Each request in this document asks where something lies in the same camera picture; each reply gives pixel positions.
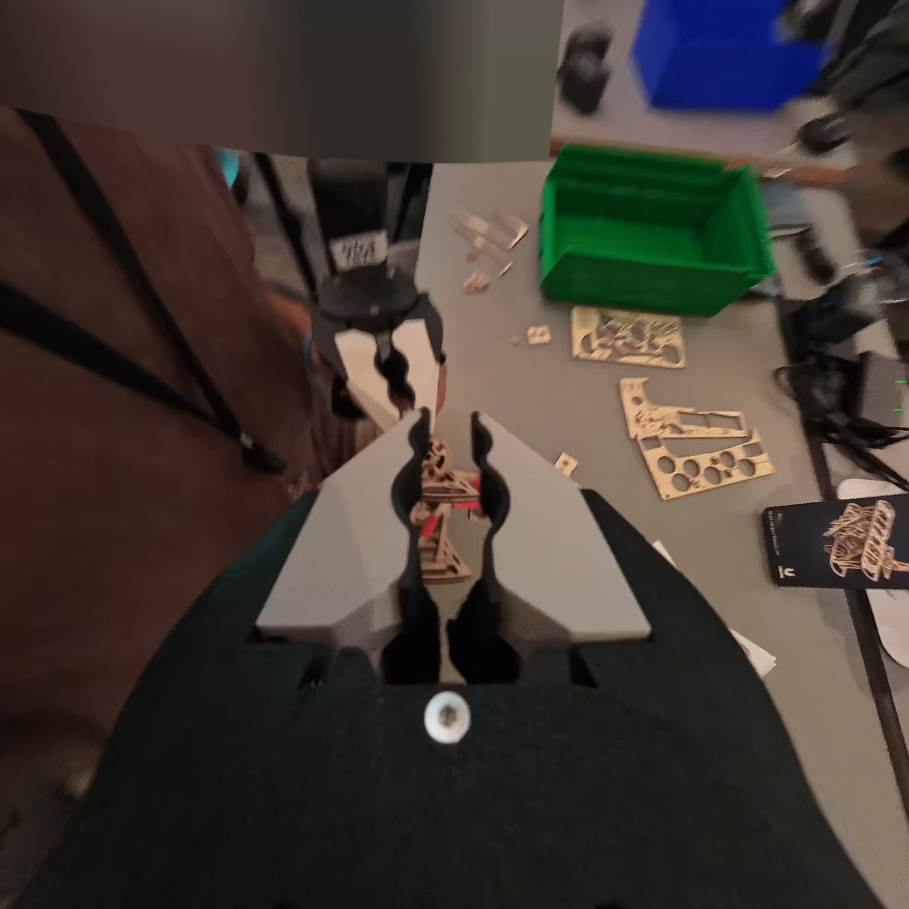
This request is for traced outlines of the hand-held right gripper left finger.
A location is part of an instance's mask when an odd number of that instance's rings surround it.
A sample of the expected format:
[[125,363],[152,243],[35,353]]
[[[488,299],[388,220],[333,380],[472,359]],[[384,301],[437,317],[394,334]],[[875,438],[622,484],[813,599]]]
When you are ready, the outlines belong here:
[[411,411],[324,481],[256,619],[263,635],[384,650],[440,648],[412,512],[422,500],[432,412]]

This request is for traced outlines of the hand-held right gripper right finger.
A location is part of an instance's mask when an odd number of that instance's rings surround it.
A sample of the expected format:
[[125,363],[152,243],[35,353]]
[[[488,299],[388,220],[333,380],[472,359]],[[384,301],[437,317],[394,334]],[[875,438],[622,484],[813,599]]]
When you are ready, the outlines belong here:
[[652,632],[581,488],[489,415],[471,417],[483,580],[512,646],[643,640]]

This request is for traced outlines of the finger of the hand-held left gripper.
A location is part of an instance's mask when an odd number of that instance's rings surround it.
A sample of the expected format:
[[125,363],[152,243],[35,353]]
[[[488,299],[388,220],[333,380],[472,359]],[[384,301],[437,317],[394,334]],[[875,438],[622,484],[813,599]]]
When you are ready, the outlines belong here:
[[407,320],[391,335],[392,400],[419,411],[425,408],[436,419],[444,368],[433,348],[426,322]]
[[349,329],[335,335],[335,346],[349,396],[380,432],[419,408],[416,392],[408,380],[410,365],[390,342]]

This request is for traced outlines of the wooden biplane model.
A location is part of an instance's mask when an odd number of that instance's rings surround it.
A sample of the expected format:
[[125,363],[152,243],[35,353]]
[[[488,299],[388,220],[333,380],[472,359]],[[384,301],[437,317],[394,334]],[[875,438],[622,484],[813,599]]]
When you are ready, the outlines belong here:
[[420,570],[425,585],[467,581],[472,573],[450,539],[457,511],[483,519],[477,472],[453,467],[450,448],[432,437],[422,466],[421,497],[411,511],[418,532]]

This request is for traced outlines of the grey desk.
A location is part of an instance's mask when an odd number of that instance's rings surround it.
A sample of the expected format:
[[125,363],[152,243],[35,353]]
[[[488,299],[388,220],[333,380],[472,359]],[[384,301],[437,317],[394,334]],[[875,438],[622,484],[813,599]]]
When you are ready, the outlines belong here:
[[[836,835],[887,907],[907,907],[907,815],[860,654],[839,591],[780,589],[767,572],[767,506],[818,499],[793,402],[774,380],[785,360],[777,309],[732,303],[687,320],[686,367],[634,369],[572,356],[570,307],[541,295],[537,228],[547,160],[438,165],[431,183],[417,284],[445,321],[448,390],[437,432],[454,464],[470,457],[470,415],[482,411],[553,463],[566,452],[575,481],[596,489],[678,568],[735,631],[776,658],[766,686]],[[494,221],[528,223],[514,249]],[[491,285],[465,294],[475,270]],[[551,343],[526,330],[547,324]],[[739,411],[764,440],[775,473],[664,502],[627,434],[623,377],[648,377],[653,403]]]

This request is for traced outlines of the wooden sheet with oval holes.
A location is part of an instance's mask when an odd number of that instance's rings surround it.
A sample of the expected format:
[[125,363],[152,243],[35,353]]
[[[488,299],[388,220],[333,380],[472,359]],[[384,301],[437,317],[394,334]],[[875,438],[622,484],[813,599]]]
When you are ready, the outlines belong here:
[[619,381],[629,438],[656,493],[669,502],[775,473],[759,432],[738,411],[657,404],[646,378]]

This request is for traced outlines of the brown sweater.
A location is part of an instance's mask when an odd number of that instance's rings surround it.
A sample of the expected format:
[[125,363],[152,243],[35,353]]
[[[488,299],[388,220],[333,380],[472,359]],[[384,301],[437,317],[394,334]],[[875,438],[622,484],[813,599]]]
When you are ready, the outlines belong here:
[[17,907],[136,680],[194,599],[353,455],[312,295],[263,278],[206,145],[2,106],[9,287],[184,396],[2,329],[2,907]]

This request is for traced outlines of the wooden sheet with irregular holes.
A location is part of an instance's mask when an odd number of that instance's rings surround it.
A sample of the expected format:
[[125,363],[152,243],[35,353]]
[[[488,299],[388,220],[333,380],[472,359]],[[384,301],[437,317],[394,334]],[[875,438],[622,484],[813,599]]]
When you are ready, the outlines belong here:
[[686,366],[677,317],[579,305],[571,310],[570,324],[574,359],[672,370]]

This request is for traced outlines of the green plastic bin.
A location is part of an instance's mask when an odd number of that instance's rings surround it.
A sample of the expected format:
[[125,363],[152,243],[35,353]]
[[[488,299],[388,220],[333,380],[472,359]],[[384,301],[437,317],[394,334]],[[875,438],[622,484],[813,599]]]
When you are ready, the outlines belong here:
[[544,179],[539,263],[551,301],[698,317],[775,273],[751,167],[582,144]]

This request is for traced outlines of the black biplane product box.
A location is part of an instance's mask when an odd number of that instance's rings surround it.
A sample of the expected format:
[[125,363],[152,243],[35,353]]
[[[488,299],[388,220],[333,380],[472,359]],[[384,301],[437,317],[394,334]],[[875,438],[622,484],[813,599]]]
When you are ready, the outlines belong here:
[[771,506],[761,529],[777,586],[908,589],[906,494]]

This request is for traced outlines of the black rounded object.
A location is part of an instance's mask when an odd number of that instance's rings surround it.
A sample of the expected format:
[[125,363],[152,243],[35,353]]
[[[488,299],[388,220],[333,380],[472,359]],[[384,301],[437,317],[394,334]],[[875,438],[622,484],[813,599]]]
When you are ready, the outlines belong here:
[[564,43],[556,72],[558,96],[580,116],[592,116],[603,100],[612,38],[612,30],[600,21],[574,29]]

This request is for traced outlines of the grey power bank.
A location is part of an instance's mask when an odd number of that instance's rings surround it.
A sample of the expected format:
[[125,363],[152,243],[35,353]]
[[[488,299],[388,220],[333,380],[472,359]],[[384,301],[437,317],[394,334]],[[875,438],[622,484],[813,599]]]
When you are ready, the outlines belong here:
[[807,344],[843,344],[885,316],[885,301],[869,276],[847,276],[793,316],[795,333]]

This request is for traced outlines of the blue plastic bin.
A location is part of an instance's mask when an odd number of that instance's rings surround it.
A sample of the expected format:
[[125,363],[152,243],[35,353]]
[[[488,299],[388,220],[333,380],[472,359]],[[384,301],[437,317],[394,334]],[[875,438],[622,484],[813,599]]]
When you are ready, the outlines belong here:
[[826,45],[797,37],[786,2],[648,1],[631,61],[647,104],[669,112],[765,115],[804,96]]

